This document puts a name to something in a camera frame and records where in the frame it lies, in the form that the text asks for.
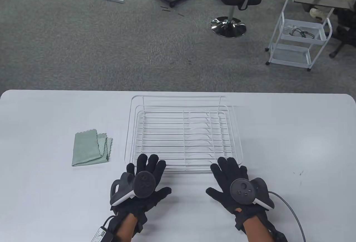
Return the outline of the person's right hand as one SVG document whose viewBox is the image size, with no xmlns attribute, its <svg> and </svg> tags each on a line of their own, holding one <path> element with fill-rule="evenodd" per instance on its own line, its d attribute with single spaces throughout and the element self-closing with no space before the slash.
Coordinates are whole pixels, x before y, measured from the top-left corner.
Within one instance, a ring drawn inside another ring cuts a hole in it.
<svg viewBox="0 0 356 242">
<path fill-rule="evenodd" d="M 210 169 L 221 188 L 221 192 L 209 187 L 206 193 L 214 200 L 219 202 L 229 213 L 235 215 L 236 225 L 238 230 L 243 229 L 243 224 L 256 216 L 264 227 L 269 227 L 266 210 L 260 205 L 251 204 L 243 205 L 236 202 L 230 194 L 230 186 L 236 179 L 248 179 L 247 168 L 238 166 L 236 160 L 232 157 L 219 157 L 217 164 L 212 164 Z"/>
</svg>

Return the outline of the person's left hand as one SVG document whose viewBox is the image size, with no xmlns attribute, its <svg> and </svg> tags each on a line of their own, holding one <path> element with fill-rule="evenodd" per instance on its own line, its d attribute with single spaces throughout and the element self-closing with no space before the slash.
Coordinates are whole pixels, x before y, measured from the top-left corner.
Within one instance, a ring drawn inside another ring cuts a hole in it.
<svg viewBox="0 0 356 242">
<path fill-rule="evenodd" d="M 114 214 L 129 213 L 137 219 L 172 193 L 170 187 L 156 190 L 166 168 L 156 154 L 140 154 L 136 165 L 129 163 L 111 188 L 110 205 Z"/>
</svg>

